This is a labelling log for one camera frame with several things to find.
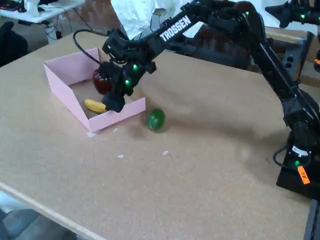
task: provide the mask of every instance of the pink box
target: pink box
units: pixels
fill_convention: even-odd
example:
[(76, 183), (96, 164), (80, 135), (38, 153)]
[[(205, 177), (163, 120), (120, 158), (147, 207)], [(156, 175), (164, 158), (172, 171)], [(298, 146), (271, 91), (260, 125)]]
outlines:
[[(98, 48), (87, 50), (87, 52), (96, 59), (108, 58)], [(96, 91), (91, 81), (93, 72), (97, 68), (98, 64), (82, 52), (44, 62), (51, 91), (92, 133), (146, 110), (144, 97), (134, 101), (127, 97), (125, 99), (127, 104), (119, 113), (107, 111), (103, 114), (94, 114), (85, 111), (86, 108), (82, 107), (85, 98), (100, 101), (103, 97)]]

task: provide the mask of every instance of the green pepper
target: green pepper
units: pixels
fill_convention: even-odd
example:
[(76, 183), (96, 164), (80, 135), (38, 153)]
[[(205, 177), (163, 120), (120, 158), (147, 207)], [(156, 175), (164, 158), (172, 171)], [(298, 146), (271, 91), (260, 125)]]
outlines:
[(158, 131), (165, 123), (166, 115), (160, 108), (154, 108), (146, 117), (146, 125), (153, 131)]

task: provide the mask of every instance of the orange label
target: orange label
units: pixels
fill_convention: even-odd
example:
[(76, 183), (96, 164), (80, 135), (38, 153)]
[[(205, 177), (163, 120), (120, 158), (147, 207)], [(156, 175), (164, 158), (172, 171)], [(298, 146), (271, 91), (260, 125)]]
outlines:
[(307, 176), (306, 170), (304, 169), (303, 166), (298, 166), (298, 172), (300, 174), (300, 177), (302, 179), (303, 184), (309, 184), (310, 180)]

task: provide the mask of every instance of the black chair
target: black chair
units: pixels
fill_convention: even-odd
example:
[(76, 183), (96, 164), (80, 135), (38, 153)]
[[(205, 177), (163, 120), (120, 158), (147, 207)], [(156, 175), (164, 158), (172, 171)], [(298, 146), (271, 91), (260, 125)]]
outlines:
[(5, 22), (0, 27), (0, 67), (13, 62), (28, 53), (28, 42), (12, 31), (14, 23)]

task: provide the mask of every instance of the plastic fruit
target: plastic fruit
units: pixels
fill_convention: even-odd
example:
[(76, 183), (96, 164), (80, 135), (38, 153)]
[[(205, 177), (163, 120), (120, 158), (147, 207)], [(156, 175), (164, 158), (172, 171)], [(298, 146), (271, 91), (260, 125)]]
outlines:
[(97, 114), (103, 114), (107, 112), (106, 105), (104, 105), (102, 102), (98, 102), (92, 99), (86, 99), (84, 100), (84, 105), (92, 112), (95, 112)]
[(153, 109), (146, 117), (146, 125), (153, 131), (158, 131), (165, 123), (166, 115), (160, 108)]
[(93, 85), (98, 93), (105, 95), (112, 89), (112, 85), (109, 80), (103, 79), (99, 76), (98, 69), (94, 70), (92, 75)]

